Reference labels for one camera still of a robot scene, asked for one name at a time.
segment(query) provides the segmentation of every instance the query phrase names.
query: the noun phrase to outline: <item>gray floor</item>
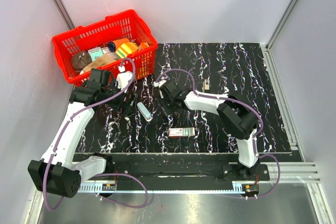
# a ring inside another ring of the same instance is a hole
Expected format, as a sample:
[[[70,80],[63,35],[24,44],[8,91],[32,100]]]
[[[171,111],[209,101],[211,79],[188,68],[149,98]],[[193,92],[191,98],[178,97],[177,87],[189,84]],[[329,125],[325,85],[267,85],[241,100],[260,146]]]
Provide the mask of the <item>gray floor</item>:
[[[261,185],[267,191],[270,185]],[[142,204],[143,195],[115,194],[114,199]],[[130,209],[99,201],[91,194],[65,199],[55,212],[44,207],[39,223],[318,223],[308,189],[303,184],[282,184],[269,197],[245,201],[223,195],[151,195],[143,209]],[[57,197],[50,196],[56,203]]]

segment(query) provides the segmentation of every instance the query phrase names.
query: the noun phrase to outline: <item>white wall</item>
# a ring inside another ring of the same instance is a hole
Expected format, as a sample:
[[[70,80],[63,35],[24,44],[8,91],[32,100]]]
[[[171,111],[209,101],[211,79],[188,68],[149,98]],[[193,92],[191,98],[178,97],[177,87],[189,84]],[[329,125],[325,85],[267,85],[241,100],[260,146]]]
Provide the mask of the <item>white wall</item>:
[[[336,2],[300,0],[271,49],[304,154],[336,218]]]
[[[0,223],[20,223],[33,187],[28,164],[53,140],[70,91],[51,43],[67,27],[52,0],[0,5]]]
[[[134,9],[158,42],[268,42],[290,0],[62,0],[75,26]]]

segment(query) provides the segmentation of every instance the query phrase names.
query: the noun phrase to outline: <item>red plastic basket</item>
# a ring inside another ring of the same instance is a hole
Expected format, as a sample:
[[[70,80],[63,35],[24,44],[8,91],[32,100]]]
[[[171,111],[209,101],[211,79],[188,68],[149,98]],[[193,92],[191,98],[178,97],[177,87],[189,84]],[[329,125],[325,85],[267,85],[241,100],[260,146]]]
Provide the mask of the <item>red plastic basket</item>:
[[[113,16],[108,16],[105,20],[92,25],[86,27],[79,26],[52,39],[58,66],[62,69],[67,82],[79,86],[90,75],[90,72],[79,74],[72,67],[72,55],[94,47],[106,47],[109,41],[121,38],[135,39],[138,45],[141,42],[148,43],[148,48],[134,52],[128,57],[134,61],[137,80],[152,74],[154,72],[157,42],[152,36],[149,27],[136,12],[134,10],[127,10]],[[100,69],[110,70],[114,77],[116,77],[119,73],[118,66],[120,65],[120,61],[118,60],[100,67]],[[132,71],[132,65],[128,61],[125,62],[125,68],[126,71]]]

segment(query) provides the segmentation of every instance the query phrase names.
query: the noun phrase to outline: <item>black mounting plate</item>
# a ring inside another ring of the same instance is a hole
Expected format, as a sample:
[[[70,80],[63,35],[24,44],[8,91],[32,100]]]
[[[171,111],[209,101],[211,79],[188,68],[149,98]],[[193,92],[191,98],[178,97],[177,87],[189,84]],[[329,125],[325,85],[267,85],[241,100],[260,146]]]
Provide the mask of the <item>black mounting plate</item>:
[[[244,178],[241,174],[239,174],[238,170],[241,167],[240,164],[223,164],[222,165],[222,171],[223,174],[219,177],[222,178],[225,181],[256,181],[256,175],[259,176],[259,181],[269,181],[269,171],[268,167],[265,164],[259,164],[256,167],[256,171],[254,175],[251,175],[248,178]]]

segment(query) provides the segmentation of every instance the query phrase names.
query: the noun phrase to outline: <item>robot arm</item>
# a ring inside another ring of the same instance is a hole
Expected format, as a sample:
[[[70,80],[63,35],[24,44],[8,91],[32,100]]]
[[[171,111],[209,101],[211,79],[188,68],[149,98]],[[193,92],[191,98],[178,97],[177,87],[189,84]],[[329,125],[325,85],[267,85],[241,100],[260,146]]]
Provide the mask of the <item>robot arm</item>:
[[[54,158],[50,165],[46,189],[48,193],[55,195],[72,198],[77,193],[81,182],[85,182],[94,175],[113,171],[111,157],[102,154],[93,154],[78,164],[72,164],[75,149],[86,125],[94,115],[94,109],[88,108],[71,119],[72,115],[119,92],[119,89],[123,89],[128,84],[132,73],[128,71],[120,73],[117,82],[112,80],[110,85],[108,85],[109,78],[110,72],[92,69],[89,80],[82,86],[76,87],[71,93],[66,116],[53,142],[39,161],[32,160],[28,166],[28,172],[38,190],[43,189],[43,176],[52,154]],[[136,95],[124,93],[107,104],[123,115],[127,115],[133,108],[135,100]],[[54,151],[59,135],[68,121],[71,123],[62,133],[57,149]]]
[[[225,131],[237,140],[239,162],[248,169],[258,165],[258,156],[254,153],[254,138],[258,119],[243,106],[223,101],[219,98],[233,98],[244,101],[239,95],[216,95],[217,99],[209,94],[190,90],[181,90],[171,81],[159,83],[161,106],[165,114],[170,114],[176,109],[202,110],[219,115],[224,123]]]

